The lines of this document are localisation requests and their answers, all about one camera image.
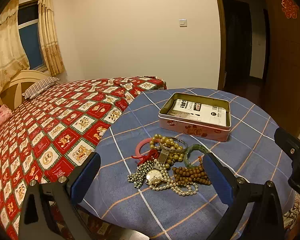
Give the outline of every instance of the pillow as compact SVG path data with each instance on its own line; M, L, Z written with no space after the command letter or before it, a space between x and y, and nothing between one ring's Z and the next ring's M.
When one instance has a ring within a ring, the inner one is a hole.
M37 95L47 90L49 87L55 85L59 80L60 79L55 77L47 77L45 79L42 79L31 85L22 95L25 97L25 99L35 98Z

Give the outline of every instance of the pink bangle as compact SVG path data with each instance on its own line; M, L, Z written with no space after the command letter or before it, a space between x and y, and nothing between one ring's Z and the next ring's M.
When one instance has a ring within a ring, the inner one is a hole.
M140 154L140 149L143 145L145 145L146 143L152 141L152 138L147 138L147 139L144 139L142 140L141 142L138 143L137 147L136 147L136 150L135 150L135 155L136 157L141 157L141 154ZM160 139L155 139L154 140L155 142L160 142Z

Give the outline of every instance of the tablecloth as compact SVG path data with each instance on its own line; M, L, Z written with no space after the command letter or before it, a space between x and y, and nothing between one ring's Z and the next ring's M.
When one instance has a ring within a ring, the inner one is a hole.
M159 127L158 111L175 92L221 98L230 102L231 132L226 142L194 137ZM162 134L174 136L189 145L206 145L220 162L251 183L275 183L283 213L292 205L294 191L288 185L291 160L274 142L276 122L249 100L218 90L188 88L155 90L140 94L122 116L106 131L96 147L101 168L81 205L105 221L137 230L151 239L206 239L227 209L212 186L199 185L193 196L179 196L172 190L140 190L128 183L138 160L132 159L141 140ZM149 150L144 146L141 152ZM191 153L193 162L202 153ZM234 233L238 238L247 222L250 203Z

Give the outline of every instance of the curtain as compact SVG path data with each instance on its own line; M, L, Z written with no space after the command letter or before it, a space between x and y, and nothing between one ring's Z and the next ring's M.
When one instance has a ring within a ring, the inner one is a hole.
M39 0L39 38L42 54L51 76L65 71L54 26L52 0Z
M19 0L11 0L0 14L0 93L13 76L30 68L19 36L18 8Z

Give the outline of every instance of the pink tin box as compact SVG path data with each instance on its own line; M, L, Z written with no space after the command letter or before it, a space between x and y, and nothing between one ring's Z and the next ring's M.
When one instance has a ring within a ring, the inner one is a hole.
M224 108L226 110L226 126L167 115L169 110L172 108L174 101L177 99ZM225 142L230 133L231 114L229 102L218 98L174 93L160 109L158 116L161 128L179 133L185 133L220 142Z

